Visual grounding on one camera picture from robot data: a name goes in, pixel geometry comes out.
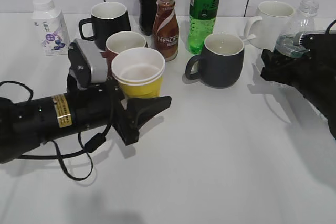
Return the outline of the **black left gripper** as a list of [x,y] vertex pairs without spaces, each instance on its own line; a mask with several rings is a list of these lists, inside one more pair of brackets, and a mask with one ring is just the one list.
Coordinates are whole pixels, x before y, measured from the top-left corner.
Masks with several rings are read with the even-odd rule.
[[132,145],[139,140],[139,129],[156,115],[171,106],[170,96],[157,98],[132,98],[127,101],[126,109],[121,100],[124,98],[119,85],[114,79],[106,81],[110,100],[110,115],[104,135],[113,127],[122,138],[125,146]]

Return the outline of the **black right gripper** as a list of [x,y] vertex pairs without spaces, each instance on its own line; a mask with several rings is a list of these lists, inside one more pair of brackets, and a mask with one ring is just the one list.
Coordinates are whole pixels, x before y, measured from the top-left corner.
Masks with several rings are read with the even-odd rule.
[[260,76],[279,87],[298,90],[328,121],[335,136],[335,31],[297,33],[299,46],[309,51],[292,58],[264,49]]

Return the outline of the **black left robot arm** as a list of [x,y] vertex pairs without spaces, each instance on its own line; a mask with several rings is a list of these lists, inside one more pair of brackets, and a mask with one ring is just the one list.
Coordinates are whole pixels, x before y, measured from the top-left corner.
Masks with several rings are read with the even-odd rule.
[[106,125],[126,146],[139,141],[140,128],[171,105],[170,96],[132,98],[113,81],[79,90],[68,84],[60,95],[13,103],[1,98],[1,163],[33,159],[26,153],[49,141]]

